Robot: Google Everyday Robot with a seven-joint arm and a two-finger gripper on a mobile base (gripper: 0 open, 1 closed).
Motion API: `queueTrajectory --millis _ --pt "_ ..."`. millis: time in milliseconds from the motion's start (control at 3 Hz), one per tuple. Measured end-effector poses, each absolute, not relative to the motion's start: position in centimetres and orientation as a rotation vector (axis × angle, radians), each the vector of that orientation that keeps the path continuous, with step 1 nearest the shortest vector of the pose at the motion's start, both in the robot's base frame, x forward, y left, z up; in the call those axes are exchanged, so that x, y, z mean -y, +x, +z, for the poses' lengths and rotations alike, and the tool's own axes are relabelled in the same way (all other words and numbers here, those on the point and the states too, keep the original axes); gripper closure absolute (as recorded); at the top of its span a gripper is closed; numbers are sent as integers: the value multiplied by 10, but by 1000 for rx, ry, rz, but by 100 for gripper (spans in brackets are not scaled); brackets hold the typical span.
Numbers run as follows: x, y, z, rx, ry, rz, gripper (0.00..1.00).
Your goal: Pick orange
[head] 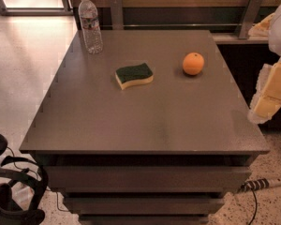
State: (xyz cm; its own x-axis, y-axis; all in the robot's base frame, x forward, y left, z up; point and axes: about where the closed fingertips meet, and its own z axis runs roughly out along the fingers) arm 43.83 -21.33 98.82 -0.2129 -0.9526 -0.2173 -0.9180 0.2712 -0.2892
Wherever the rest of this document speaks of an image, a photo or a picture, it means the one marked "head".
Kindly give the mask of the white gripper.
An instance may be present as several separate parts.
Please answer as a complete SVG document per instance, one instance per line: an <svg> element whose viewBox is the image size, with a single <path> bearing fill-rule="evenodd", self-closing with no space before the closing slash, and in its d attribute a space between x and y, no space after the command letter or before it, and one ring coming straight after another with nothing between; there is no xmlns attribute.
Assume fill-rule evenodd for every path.
<svg viewBox="0 0 281 225"><path fill-rule="evenodd" d="M253 25L251 38L268 38L271 52L281 56L281 4L275 13ZM256 93L250 102L248 119L254 124L271 120L281 108L281 58L274 65L264 64L259 72Z"/></svg>

